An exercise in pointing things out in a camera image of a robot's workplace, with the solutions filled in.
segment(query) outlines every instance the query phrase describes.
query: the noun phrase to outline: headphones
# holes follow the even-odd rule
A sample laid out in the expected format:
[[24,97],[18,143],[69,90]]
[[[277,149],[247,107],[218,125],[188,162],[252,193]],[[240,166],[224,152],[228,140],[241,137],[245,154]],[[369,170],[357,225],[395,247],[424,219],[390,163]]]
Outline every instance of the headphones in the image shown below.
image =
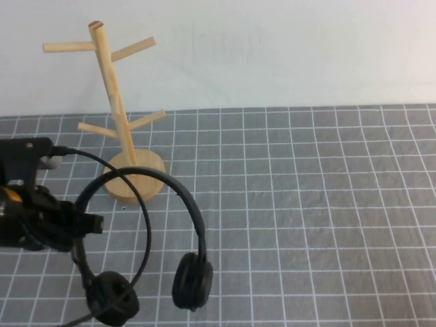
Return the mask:
[[[189,252],[182,257],[174,276],[172,299],[178,308],[195,311],[204,306],[208,300],[211,292],[213,268],[206,258],[206,228],[200,209],[182,183],[169,174],[152,168],[119,168],[97,177],[85,187],[76,200],[76,207],[84,212],[89,200],[102,185],[114,178],[130,174],[153,177],[167,184],[180,196],[191,215],[198,236],[198,254]],[[150,235],[151,233],[147,234],[147,242],[151,242]],[[89,310],[92,313],[104,311],[102,314],[95,316],[97,320],[109,326],[122,326],[128,319],[137,314],[139,301],[133,289],[120,300],[120,296],[130,287],[130,282],[124,276],[114,271],[105,271],[98,276],[91,272],[87,263],[83,238],[74,241],[72,259],[82,275],[82,285],[86,291]]]

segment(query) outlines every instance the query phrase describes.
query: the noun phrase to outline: ear cup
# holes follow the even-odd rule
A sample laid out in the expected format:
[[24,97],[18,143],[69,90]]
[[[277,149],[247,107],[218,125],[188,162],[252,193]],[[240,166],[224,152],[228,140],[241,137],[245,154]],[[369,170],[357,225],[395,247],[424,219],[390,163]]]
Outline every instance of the ear cup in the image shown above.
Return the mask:
[[211,292],[213,269],[210,262],[201,262],[198,256],[186,253],[178,265],[172,299],[180,309],[195,311],[206,304]]
[[[129,286],[129,281],[117,272],[105,271],[87,288],[87,304],[91,312],[99,311],[114,302]],[[107,312],[96,317],[101,323],[119,327],[139,311],[138,296],[128,293]]]

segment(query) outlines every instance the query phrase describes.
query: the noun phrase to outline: wooden mug tree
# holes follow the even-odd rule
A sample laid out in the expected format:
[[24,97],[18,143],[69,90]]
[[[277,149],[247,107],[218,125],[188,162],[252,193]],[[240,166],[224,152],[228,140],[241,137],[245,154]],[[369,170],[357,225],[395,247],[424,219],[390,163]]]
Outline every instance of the wooden mug tree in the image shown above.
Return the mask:
[[[152,123],[157,119],[164,118],[166,114],[162,110],[129,123],[113,64],[117,60],[156,45],[155,39],[149,37],[148,39],[127,46],[121,50],[111,52],[108,38],[106,36],[106,30],[102,22],[96,21],[89,24],[89,32],[91,33],[92,42],[43,44],[44,52],[95,51],[95,54],[97,55],[116,131],[84,123],[79,123],[78,129],[108,136],[110,138],[119,138],[123,152],[119,153],[109,161],[117,168],[126,166],[145,166],[165,171],[164,162],[159,155],[146,149],[134,148],[130,131]],[[162,182],[146,176],[129,176],[129,179],[145,200],[155,196],[164,185]],[[106,183],[106,189],[111,195],[120,201],[134,203],[137,200],[131,189],[120,178],[116,178],[109,183]]]

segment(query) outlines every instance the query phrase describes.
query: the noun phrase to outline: cutting mat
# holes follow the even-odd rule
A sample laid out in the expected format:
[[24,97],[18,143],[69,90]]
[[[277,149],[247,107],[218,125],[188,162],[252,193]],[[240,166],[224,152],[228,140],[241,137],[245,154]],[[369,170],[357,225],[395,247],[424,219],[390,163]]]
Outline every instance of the cutting mat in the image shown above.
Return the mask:
[[[130,119],[143,114],[131,114]],[[2,138],[48,136],[104,159],[116,140],[77,131],[114,128],[108,115],[0,119]],[[195,196],[215,269],[208,304],[172,304],[174,272],[197,240],[167,188],[147,205],[153,250],[128,326],[436,326],[436,106],[234,108],[168,112],[134,131]],[[74,200],[102,167],[66,157],[39,182]],[[137,206],[104,190],[105,216],[86,239],[93,270],[131,277],[145,226]],[[69,255],[0,251],[0,326],[49,326],[87,312]],[[88,325],[97,326],[98,322]]]

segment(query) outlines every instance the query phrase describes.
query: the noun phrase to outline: grid lines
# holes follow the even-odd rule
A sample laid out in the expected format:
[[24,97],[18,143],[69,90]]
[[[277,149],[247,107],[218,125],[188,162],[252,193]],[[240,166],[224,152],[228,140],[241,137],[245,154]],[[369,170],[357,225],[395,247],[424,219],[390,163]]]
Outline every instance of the grid lines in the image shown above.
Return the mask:
[[[129,119],[139,114],[131,113]],[[172,304],[180,258],[196,235],[180,198],[146,203],[153,242],[127,326],[391,327],[436,324],[436,105],[219,108],[168,112],[134,131],[194,195],[207,227],[214,281],[195,313]],[[0,118],[0,137],[46,136],[111,159],[117,141],[77,131],[112,128],[109,114]],[[102,173],[65,157],[38,173],[75,200]],[[98,191],[106,218],[86,239],[91,268],[132,278],[146,230],[139,208]],[[0,249],[0,327],[55,326],[87,313],[69,255]],[[90,321],[84,326],[99,325]]]

